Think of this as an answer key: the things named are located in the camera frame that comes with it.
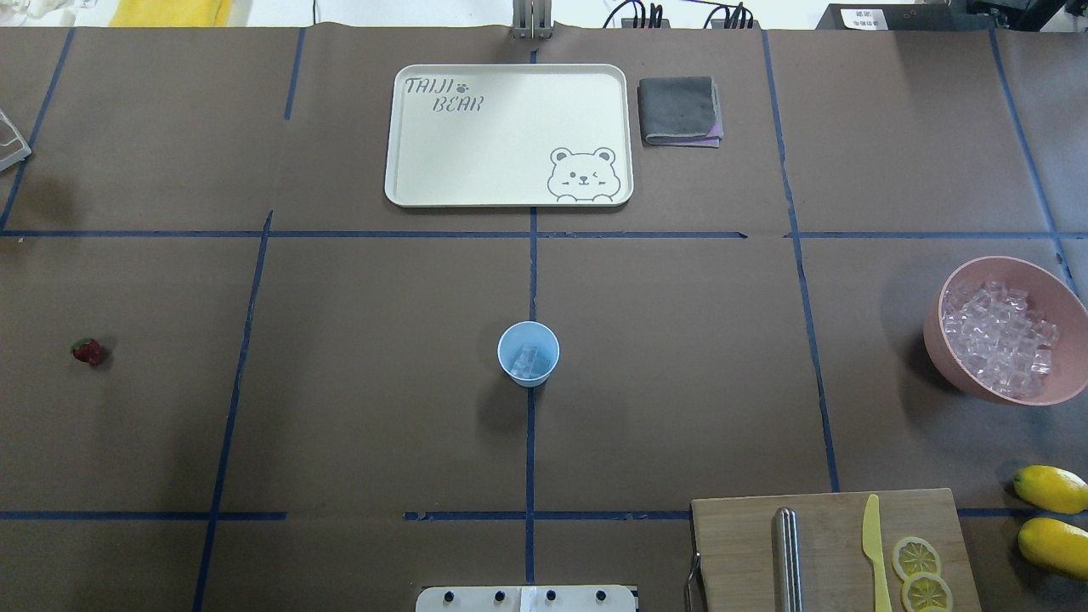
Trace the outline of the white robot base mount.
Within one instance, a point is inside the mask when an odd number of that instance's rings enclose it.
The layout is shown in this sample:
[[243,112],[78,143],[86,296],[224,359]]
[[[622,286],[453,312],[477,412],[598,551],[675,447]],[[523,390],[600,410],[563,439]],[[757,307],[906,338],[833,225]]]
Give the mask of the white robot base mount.
[[636,588],[605,585],[428,587],[416,611],[638,611]]

